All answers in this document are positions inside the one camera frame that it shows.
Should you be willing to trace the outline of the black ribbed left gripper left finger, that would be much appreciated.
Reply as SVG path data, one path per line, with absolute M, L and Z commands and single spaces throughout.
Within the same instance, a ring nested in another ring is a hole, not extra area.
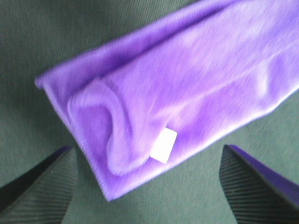
M 65 146 L 0 188 L 2 224 L 60 224 L 77 186 L 77 155 Z

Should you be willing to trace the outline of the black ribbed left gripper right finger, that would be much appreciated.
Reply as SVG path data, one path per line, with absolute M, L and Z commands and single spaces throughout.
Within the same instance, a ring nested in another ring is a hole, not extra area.
M 299 186 L 235 145 L 223 147 L 220 183 L 239 224 L 299 222 Z

